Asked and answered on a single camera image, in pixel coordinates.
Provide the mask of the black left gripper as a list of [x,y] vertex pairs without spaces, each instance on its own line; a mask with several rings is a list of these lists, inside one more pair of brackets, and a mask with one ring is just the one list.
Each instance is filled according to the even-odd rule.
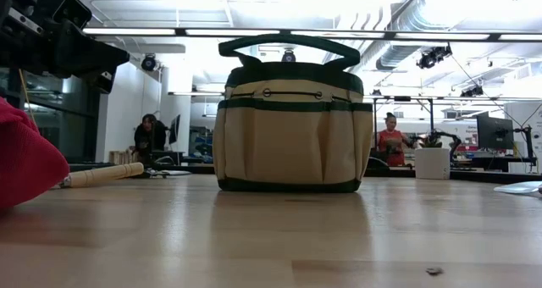
[[[130,55],[87,36],[70,21],[53,18],[53,0],[0,0],[0,68],[35,75],[87,75],[86,84],[109,94],[115,72]],[[54,48],[56,39],[56,65]]]

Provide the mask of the narrow silver trowel wooden handle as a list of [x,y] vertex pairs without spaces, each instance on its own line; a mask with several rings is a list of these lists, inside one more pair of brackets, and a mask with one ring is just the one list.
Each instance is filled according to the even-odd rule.
[[111,180],[120,180],[142,174],[142,163],[127,163],[99,169],[88,169],[70,173],[58,183],[60,188],[81,188],[94,186]]

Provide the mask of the red gardening glove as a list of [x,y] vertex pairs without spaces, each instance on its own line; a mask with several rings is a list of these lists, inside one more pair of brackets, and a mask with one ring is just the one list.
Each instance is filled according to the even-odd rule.
[[41,195],[68,174],[62,153],[29,116],[0,98],[0,210]]

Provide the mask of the green handled pruning shears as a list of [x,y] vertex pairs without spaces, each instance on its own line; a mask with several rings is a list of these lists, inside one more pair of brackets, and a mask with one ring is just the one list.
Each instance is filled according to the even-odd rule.
[[155,170],[155,169],[145,169],[142,173],[143,178],[163,178],[176,177],[176,176],[185,176],[190,175],[191,172],[183,170]]

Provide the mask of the beige green gardening tote bag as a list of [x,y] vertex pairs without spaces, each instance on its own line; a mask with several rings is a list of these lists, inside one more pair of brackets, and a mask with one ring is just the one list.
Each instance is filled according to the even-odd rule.
[[[325,64],[263,62],[242,48],[287,43],[337,54]],[[323,38],[265,34],[222,42],[235,57],[218,104],[213,166],[223,191],[358,190],[373,139],[373,107],[348,72],[360,53]]]

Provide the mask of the wide grey trowel wooden handle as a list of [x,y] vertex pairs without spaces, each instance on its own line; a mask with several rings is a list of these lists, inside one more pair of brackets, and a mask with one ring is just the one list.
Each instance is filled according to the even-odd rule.
[[497,186],[494,191],[512,195],[531,195],[539,193],[542,195],[542,180],[524,181],[509,185]]

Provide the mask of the person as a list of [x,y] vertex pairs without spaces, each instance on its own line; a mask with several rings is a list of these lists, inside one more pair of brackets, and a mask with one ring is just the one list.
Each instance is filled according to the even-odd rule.
[[414,148],[414,142],[396,128],[396,116],[387,113],[384,119],[385,129],[377,133],[377,151],[385,157],[385,162],[390,167],[405,165],[403,147]]
[[164,150],[167,129],[154,114],[145,114],[142,117],[134,134],[135,151],[139,162],[149,163],[152,152]]

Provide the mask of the wooden crate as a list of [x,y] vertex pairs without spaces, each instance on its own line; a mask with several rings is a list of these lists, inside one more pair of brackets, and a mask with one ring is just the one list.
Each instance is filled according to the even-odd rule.
[[137,161],[137,153],[130,149],[124,151],[110,151],[108,161],[115,165],[135,163]]

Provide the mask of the small black computer monitor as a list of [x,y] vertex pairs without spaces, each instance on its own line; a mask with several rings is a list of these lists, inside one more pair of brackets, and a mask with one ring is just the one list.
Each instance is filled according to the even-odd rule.
[[169,127],[169,145],[175,144],[179,139],[180,115],[176,115]]

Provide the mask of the small green plant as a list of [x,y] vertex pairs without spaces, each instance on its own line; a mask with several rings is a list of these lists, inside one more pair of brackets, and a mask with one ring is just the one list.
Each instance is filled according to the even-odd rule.
[[432,130],[427,135],[420,136],[418,141],[422,148],[442,148],[442,142],[440,141],[442,136],[442,132]]

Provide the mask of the white plant pot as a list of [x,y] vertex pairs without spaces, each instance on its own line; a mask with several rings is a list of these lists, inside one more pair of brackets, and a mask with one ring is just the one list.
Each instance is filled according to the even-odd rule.
[[442,147],[418,148],[415,150],[415,175],[422,180],[450,179],[450,150]]

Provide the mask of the dark background desk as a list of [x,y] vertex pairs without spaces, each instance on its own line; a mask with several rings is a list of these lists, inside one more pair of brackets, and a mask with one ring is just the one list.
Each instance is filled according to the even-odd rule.
[[453,169],[482,169],[483,171],[499,171],[509,173],[511,163],[520,163],[524,171],[535,169],[538,166],[538,159],[535,157],[514,157],[512,155],[500,155],[495,152],[465,151],[455,153],[451,167]]

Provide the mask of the black metal table frame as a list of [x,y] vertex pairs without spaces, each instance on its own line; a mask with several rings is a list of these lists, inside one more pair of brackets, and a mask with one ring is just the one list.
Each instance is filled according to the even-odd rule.
[[[113,166],[112,163],[70,163],[70,172],[99,169]],[[214,167],[211,164],[197,164],[189,166],[177,166],[177,165],[155,165],[155,170],[173,170],[173,171],[186,171],[192,174],[214,174]],[[364,174],[365,177],[379,177],[379,178],[414,178],[415,170],[409,168],[398,169],[367,169]],[[490,183],[507,185],[519,182],[527,181],[542,181],[541,174],[511,174],[511,173],[496,173],[485,171],[461,171],[451,170],[451,180],[465,180],[480,183]]]

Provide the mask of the silver ventilation duct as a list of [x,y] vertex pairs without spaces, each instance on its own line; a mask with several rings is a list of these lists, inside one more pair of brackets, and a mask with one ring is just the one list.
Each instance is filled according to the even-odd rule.
[[[446,31],[459,23],[459,13],[448,15],[446,10],[453,0],[412,0],[391,23],[394,31]],[[418,51],[419,42],[395,44],[384,42],[384,51],[376,61],[377,69],[393,70],[400,63]]]

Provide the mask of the black stand frame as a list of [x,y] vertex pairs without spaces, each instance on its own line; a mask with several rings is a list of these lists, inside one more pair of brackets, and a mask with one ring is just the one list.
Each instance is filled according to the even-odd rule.
[[374,149],[378,148],[378,139],[377,134],[379,132],[378,128],[378,118],[377,118],[377,112],[378,112],[378,106],[379,105],[385,105],[388,102],[398,102],[399,104],[408,104],[415,102],[420,105],[420,107],[424,110],[426,110],[429,113],[429,123],[430,128],[429,130],[432,131],[434,129],[434,100],[435,97],[426,97],[426,96],[389,96],[389,95],[383,95],[383,96],[375,96],[370,95],[368,97],[370,100],[370,105],[372,106],[373,114],[373,147]]

